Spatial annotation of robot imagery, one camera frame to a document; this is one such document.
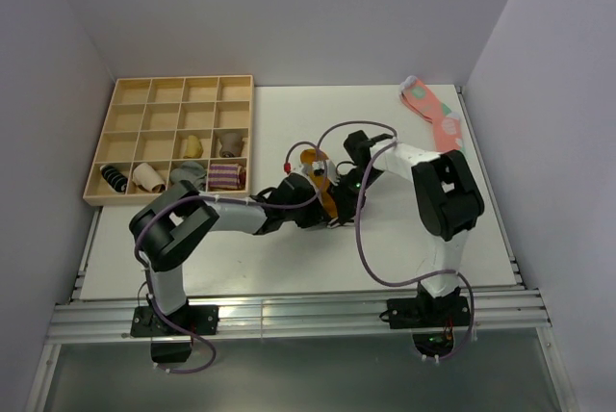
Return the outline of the mustard yellow striped sock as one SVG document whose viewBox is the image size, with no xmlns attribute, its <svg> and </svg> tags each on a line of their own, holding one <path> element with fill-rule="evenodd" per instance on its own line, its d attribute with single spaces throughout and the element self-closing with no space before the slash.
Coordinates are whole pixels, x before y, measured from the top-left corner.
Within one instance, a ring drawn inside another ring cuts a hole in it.
<svg viewBox="0 0 616 412">
<path fill-rule="evenodd" d="M 317 154 L 315 149 L 305 149 L 300 154 L 300 162 L 314 162 L 315 160 L 325 160 L 329 159 L 329 157 L 325 153 Z M 338 217 L 338 211 L 333 197 L 331 196 L 329 189 L 333 184 L 325 184 L 323 183 L 321 186 L 317 186 L 313 183 L 317 188 L 320 189 L 321 192 L 321 205 L 324 211 L 331 219 L 336 219 Z"/>
</svg>

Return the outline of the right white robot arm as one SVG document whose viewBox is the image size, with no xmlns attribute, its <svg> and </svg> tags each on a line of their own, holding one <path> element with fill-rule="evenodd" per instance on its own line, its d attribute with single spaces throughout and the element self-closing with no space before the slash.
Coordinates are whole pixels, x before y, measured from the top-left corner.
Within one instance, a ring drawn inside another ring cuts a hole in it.
<svg viewBox="0 0 616 412">
<path fill-rule="evenodd" d="M 419 319 L 440 323 L 450 310 L 448 296 L 459 291 L 459 272 L 469 232 L 485 211 L 480 190 L 465 155 L 452 150 L 441 153 L 420 149 L 382 134 L 374 138 L 363 131 L 347 136 L 344 148 L 355 168 L 340 178 L 339 185 L 357 195 L 354 212 L 355 242 L 362 266 L 377 283 L 400 288 L 416 283 L 427 293 L 417 301 Z M 366 189 L 388 172 L 413 185 L 419 218 L 430 240 L 420 274 L 389 282 L 370 268 L 362 244 L 361 211 Z"/>
</svg>

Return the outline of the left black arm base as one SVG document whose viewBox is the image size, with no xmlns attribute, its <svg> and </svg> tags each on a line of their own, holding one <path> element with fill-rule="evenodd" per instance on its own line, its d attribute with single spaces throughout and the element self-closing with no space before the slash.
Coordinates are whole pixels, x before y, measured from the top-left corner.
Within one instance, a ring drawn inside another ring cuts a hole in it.
<svg viewBox="0 0 616 412">
<path fill-rule="evenodd" d="M 212 366 L 217 350 L 206 339 L 218 331 L 217 305 L 191 305 L 188 301 L 177 311 L 164 315 L 154 303 L 134 310 L 129 335 L 133 339 L 151 339 L 150 357 L 157 368 L 170 373 L 201 372 Z M 198 345 L 210 350 L 210 359 L 202 366 L 182 368 Z"/>
</svg>

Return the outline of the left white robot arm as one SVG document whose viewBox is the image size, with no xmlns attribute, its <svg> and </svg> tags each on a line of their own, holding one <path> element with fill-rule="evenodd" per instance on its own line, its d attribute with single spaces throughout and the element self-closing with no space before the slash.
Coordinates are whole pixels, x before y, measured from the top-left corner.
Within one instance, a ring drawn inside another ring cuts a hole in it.
<svg viewBox="0 0 616 412">
<path fill-rule="evenodd" d="M 262 236 L 285 222 L 311 228 L 332 219 L 317 188 L 299 174 L 290 174 L 278 186 L 246 199 L 207 195 L 188 181 L 179 182 L 129 222 L 135 256 L 144 267 L 153 297 L 153 323 L 166 334 L 176 334 L 186 326 L 188 297 L 182 267 L 207 234 Z"/>
</svg>

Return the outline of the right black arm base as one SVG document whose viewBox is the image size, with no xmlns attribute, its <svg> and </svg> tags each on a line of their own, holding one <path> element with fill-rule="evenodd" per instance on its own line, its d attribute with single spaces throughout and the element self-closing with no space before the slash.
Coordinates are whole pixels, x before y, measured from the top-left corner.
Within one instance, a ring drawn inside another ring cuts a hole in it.
<svg viewBox="0 0 616 412">
<path fill-rule="evenodd" d="M 463 296 L 456 287 L 446 296 L 433 297 L 419 286 L 413 297 L 388 299 L 379 319 L 392 330 L 411 330 L 414 348 L 422 360 L 438 364 L 471 339 L 474 295 Z"/>
</svg>

